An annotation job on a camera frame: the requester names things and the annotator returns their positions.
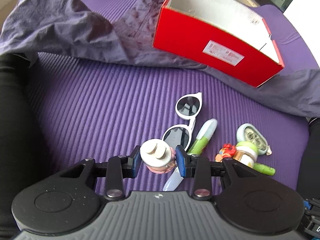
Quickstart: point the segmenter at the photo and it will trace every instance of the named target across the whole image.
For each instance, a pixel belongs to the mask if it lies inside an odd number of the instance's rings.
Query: gray fabric
[[[107,63],[200,69],[265,106],[320,117],[316,64],[285,69],[285,74],[254,88],[214,68],[152,48],[162,2],[139,0],[112,25],[81,0],[19,0],[4,23],[0,54],[42,51]]]

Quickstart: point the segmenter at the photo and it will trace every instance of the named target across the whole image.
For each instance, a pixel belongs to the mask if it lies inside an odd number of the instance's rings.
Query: light blue oval toy
[[[237,142],[252,142],[258,148],[258,154],[263,155],[272,153],[267,140],[251,123],[241,125],[237,130]]]

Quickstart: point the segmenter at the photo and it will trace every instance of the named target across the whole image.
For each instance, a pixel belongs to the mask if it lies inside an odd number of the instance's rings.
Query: green lid
[[[236,145],[236,148],[237,148],[238,146],[249,147],[249,148],[251,148],[252,150],[254,150],[256,153],[258,153],[258,148],[257,148],[257,146],[255,146],[252,142],[247,142],[247,141],[238,142],[237,145]]]

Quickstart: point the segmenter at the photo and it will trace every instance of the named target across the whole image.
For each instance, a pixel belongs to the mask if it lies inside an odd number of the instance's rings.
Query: small jar
[[[175,154],[175,150],[160,139],[148,140],[140,147],[143,162],[157,174],[168,173],[175,167]]]
[[[250,168],[254,167],[258,158],[258,148],[251,142],[239,142],[236,145],[236,153],[233,158]]]

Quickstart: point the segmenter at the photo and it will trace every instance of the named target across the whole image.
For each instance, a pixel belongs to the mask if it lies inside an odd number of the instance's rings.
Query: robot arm
[[[20,192],[12,213],[21,230],[15,239],[303,239],[300,195],[232,159],[222,163],[176,148],[183,177],[194,177],[187,192],[124,194],[123,178],[135,178],[140,147],[105,163],[85,159]],[[223,191],[212,196],[211,177]],[[105,177],[104,195],[94,191]]]

